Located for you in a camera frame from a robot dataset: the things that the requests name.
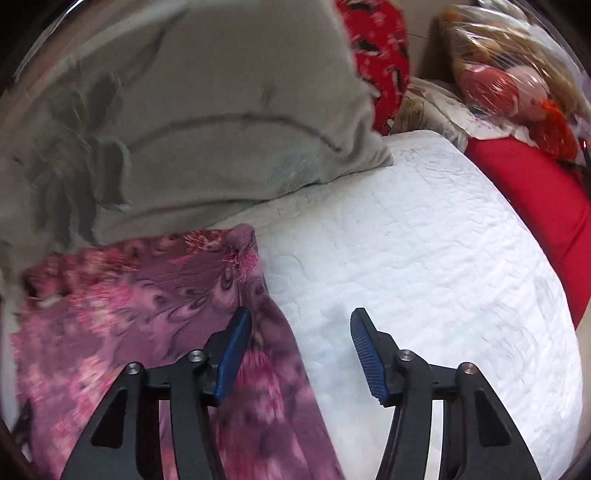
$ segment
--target silver bolt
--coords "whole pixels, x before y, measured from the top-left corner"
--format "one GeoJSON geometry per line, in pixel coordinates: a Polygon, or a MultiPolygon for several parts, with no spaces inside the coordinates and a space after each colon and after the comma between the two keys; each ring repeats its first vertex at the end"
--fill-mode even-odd
{"type": "Polygon", "coordinates": [[[468,375],[478,373],[478,367],[470,362],[464,362],[460,365],[460,368],[468,375]]]}
{"type": "Polygon", "coordinates": [[[193,350],[192,352],[189,352],[189,361],[190,362],[199,363],[199,362],[203,362],[204,360],[205,360],[205,353],[203,353],[201,350],[193,350]]]}
{"type": "Polygon", "coordinates": [[[400,360],[403,360],[405,362],[410,362],[411,360],[414,360],[414,352],[411,352],[410,350],[399,350],[398,351],[398,358],[400,360]]]}
{"type": "Polygon", "coordinates": [[[135,375],[141,370],[141,368],[142,366],[138,362],[133,362],[125,367],[125,371],[128,373],[128,375],[135,375]]]}

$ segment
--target ribbed blue pad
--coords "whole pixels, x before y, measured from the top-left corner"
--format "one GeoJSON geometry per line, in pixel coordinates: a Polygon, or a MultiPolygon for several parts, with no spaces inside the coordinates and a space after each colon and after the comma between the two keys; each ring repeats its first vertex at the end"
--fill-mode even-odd
{"type": "Polygon", "coordinates": [[[220,361],[217,367],[217,385],[213,396],[216,397],[219,403],[232,392],[232,386],[238,375],[242,357],[244,356],[250,337],[250,314],[245,310],[245,314],[240,319],[238,326],[232,332],[228,347],[223,353],[222,361],[220,361]]]}
{"type": "Polygon", "coordinates": [[[357,315],[351,317],[351,337],[369,385],[369,391],[384,405],[388,398],[384,365],[379,359],[365,325],[357,315]]]}

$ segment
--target blue gripper pad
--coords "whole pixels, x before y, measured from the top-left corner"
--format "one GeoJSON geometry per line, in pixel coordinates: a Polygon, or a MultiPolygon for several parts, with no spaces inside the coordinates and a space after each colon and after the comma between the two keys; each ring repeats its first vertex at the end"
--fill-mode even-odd
{"type": "Polygon", "coordinates": [[[380,404],[384,405],[389,392],[386,385],[386,369],[377,350],[377,343],[380,341],[379,332],[365,309],[355,309],[351,314],[351,337],[369,385],[369,391],[380,404]]]}
{"type": "Polygon", "coordinates": [[[213,396],[221,403],[231,392],[251,337],[251,313],[239,308],[224,333],[229,333],[227,347],[217,365],[217,382],[213,396]]]}

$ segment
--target gray pillow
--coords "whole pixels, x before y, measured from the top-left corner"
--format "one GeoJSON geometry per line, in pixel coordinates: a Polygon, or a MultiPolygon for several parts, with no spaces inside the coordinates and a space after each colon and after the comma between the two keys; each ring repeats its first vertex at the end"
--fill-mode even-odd
{"type": "Polygon", "coordinates": [[[328,0],[144,6],[16,110],[1,134],[0,241],[17,269],[391,162],[328,0]]]}

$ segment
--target white quilted mattress pad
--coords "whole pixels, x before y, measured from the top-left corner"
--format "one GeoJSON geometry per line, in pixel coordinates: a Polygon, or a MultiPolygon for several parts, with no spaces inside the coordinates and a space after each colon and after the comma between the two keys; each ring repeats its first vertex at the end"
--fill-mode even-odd
{"type": "MultiPolygon", "coordinates": [[[[374,478],[393,409],[369,393],[349,333],[378,330],[432,364],[470,361],[519,428],[542,478],[577,448],[582,374],[562,286],[493,184],[432,132],[386,139],[394,165],[256,205],[250,223],[271,297],[287,317],[348,480],[374,478]]],[[[426,478],[439,471],[434,408],[426,478]]]]}

